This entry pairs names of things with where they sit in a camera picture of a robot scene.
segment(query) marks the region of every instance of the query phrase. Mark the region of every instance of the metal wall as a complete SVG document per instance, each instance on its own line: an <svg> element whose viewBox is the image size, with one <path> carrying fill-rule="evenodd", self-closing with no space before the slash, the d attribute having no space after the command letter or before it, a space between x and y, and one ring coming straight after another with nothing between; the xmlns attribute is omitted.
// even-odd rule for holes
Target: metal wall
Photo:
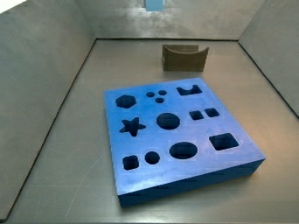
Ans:
<svg viewBox="0 0 299 224"><path fill-rule="evenodd" d="M264 0L166 0L147 12L143 0L76 0L96 37L238 40Z"/></svg>
<svg viewBox="0 0 299 224"><path fill-rule="evenodd" d="M299 116L298 10L298 0L267 0L239 43Z"/></svg>
<svg viewBox="0 0 299 224"><path fill-rule="evenodd" d="M29 0L0 14L0 220L93 40L72 0Z"/></svg>

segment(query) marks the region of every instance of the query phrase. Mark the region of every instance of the gray floor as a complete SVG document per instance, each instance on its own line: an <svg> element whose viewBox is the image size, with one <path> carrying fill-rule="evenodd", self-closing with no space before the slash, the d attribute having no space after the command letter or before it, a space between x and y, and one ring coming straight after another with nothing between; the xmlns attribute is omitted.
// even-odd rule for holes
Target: gray floor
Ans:
<svg viewBox="0 0 299 224"><path fill-rule="evenodd" d="M203 73L164 73L162 44L210 47ZM256 173L122 210L103 91L200 76L267 156ZM299 222L298 118L236 42L97 41L7 223Z"/></svg>

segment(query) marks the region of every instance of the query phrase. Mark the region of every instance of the blue shape sorter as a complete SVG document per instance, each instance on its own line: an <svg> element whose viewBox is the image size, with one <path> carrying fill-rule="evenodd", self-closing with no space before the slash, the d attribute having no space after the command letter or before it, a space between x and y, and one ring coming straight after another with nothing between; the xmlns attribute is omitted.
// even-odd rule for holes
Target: blue shape sorter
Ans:
<svg viewBox="0 0 299 224"><path fill-rule="evenodd" d="M105 91L122 207L251 174L266 159L202 78Z"/></svg>

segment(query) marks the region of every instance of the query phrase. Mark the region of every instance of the hexagonal hole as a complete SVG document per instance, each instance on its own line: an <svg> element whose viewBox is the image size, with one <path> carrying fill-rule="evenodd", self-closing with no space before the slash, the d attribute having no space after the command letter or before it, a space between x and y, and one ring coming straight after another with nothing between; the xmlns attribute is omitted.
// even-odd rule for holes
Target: hexagonal hole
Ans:
<svg viewBox="0 0 299 224"><path fill-rule="evenodd" d="M136 105L136 98L132 95L124 94L116 98L116 105L123 109L130 109Z"/></svg>

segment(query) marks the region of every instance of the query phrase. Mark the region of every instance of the brown bin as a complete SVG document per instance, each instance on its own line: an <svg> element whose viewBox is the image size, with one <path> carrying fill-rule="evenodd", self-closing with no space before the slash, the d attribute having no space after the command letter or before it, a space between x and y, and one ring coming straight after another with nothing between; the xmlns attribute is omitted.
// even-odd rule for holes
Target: brown bin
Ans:
<svg viewBox="0 0 299 224"><path fill-rule="evenodd" d="M202 72L210 48L199 52L198 45L163 45L163 70Z"/></svg>

